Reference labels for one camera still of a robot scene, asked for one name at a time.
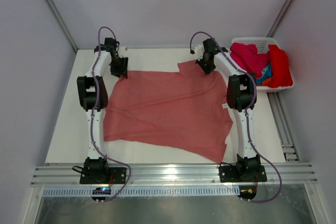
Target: bright red cloth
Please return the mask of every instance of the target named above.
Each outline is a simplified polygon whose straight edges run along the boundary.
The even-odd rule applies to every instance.
[[[205,75],[195,61],[179,72],[128,71],[113,88],[104,118],[104,140],[124,139],[180,148],[220,163],[232,126],[226,84]]]
[[[256,74],[259,79],[263,75],[263,69],[269,64],[269,55],[258,54],[256,45],[244,45],[233,43],[230,47],[232,59],[247,72]]]
[[[293,80],[289,71],[289,61],[285,51],[278,48],[277,45],[269,45],[268,48],[273,73],[268,86],[271,88],[292,86]]]

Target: folded garment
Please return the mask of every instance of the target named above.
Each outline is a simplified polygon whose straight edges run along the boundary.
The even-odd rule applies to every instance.
[[[263,76],[260,79],[256,79],[257,85],[261,85],[263,81],[272,76],[271,63],[262,70],[262,75]]]
[[[233,43],[230,47],[232,59],[247,72],[256,74],[259,79],[263,75],[263,69],[269,64],[269,54],[258,54],[256,45],[244,45]]]
[[[179,72],[128,71],[113,88],[104,118],[104,140],[180,148],[216,163],[223,160],[232,126],[226,85],[217,71],[205,75],[195,61]]]
[[[285,51],[277,45],[269,45],[269,55],[272,69],[272,77],[265,82],[271,88],[292,86],[293,80],[289,71],[289,61]]]

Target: purple cable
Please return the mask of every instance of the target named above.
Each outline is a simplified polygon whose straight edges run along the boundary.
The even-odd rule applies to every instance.
[[[204,32],[204,31],[198,31],[196,32],[192,37],[191,37],[191,40],[190,40],[190,52],[193,52],[192,48],[191,48],[191,44],[192,44],[192,41],[193,41],[193,38],[195,37],[195,35],[197,34],[205,34],[207,36],[209,36],[217,45],[217,47],[220,49],[221,53],[223,54],[223,56],[225,57],[225,59],[231,64],[231,66],[234,67],[234,69],[236,69],[238,72],[241,72],[241,73],[244,73],[246,74],[249,79],[252,81],[252,84],[253,84],[253,88],[254,88],[254,93],[253,93],[253,98],[252,98],[252,101],[251,103],[247,106],[247,108],[245,109],[245,117],[246,117],[246,124],[247,124],[247,136],[248,136],[248,140],[249,140],[249,143],[250,145],[252,146],[253,150],[263,159],[265,160],[268,164],[270,164],[274,170],[276,171],[276,173],[278,174],[278,177],[279,177],[279,182],[280,182],[280,185],[279,185],[279,190],[278,192],[273,196],[271,197],[270,199],[266,199],[266,200],[251,200],[251,201],[248,201],[247,199],[244,199],[245,201],[247,202],[253,202],[253,203],[267,203],[267,202],[270,202],[272,200],[274,200],[276,197],[278,197],[281,193],[281,190],[282,190],[282,178],[281,178],[281,175],[279,173],[279,170],[275,167],[275,165],[269,161],[268,159],[266,159],[264,156],[262,156],[258,150],[255,148],[254,144],[252,143],[252,139],[251,139],[251,135],[250,135],[250,125],[249,125],[249,122],[248,122],[248,113],[247,113],[247,109],[249,109],[255,102],[256,100],[256,96],[257,96],[257,85],[256,85],[256,82],[254,81],[253,77],[248,73],[248,72],[245,72],[245,71],[242,71],[240,70],[226,55],[225,53],[223,52],[223,50],[221,49],[220,45],[218,44],[218,42],[215,40],[214,37],[212,37],[210,34]]]
[[[96,142],[94,141],[94,138],[93,138],[93,118],[94,118],[94,110],[97,108],[97,106],[98,106],[98,101],[99,101],[99,83],[98,83],[98,80],[97,80],[97,78],[96,78],[96,76],[95,76],[95,67],[96,67],[96,65],[97,65],[97,63],[98,63],[98,60],[100,59],[100,54],[101,54],[100,32],[101,32],[101,30],[102,30],[103,28],[105,28],[105,29],[107,29],[107,30],[110,30],[110,31],[112,32],[113,36],[114,36],[114,39],[116,39],[116,36],[114,35],[114,32],[113,32],[109,27],[102,26],[102,27],[99,28],[99,31],[98,31],[98,57],[97,57],[95,63],[93,64],[93,66],[92,66],[92,71],[91,71],[92,76],[93,76],[93,78],[94,78],[94,80],[95,80],[95,83],[96,83],[96,91],[97,91],[96,103],[94,104],[94,106],[93,106],[93,108],[92,108],[92,112],[91,112],[91,125],[90,125],[91,141],[92,141],[92,144],[93,144],[93,146],[95,147],[96,151],[97,151],[102,157],[104,157],[104,158],[106,158],[106,159],[108,159],[108,160],[110,160],[110,161],[112,161],[112,162],[115,162],[115,163],[117,163],[117,164],[124,165],[124,166],[126,166],[126,167],[130,170],[130,173],[129,173],[129,175],[128,175],[126,181],[125,181],[125,184],[122,185],[122,187],[120,188],[119,191],[116,192],[116,194],[114,194],[114,195],[111,196],[110,198],[106,199],[105,202],[107,202],[107,201],[111,201],[111,200],[113,200],[114,198],[116,198],[116,196],[117,196],[119,193],[121,193],[121,191],[125,188],[125,186],[127,185],[128,181],[130,180],[132,169],[131,169],[131,166],[128,165],[128,164],[123,163],[123,162],[120,162],[120,161],[117,161],[117,160],[115,160],[115,159],[113,159],[113,158],[110,158],[110,157],[104,155],[104,153],[102,153],[102,152],[99,150],[99,148],[96,146]]]

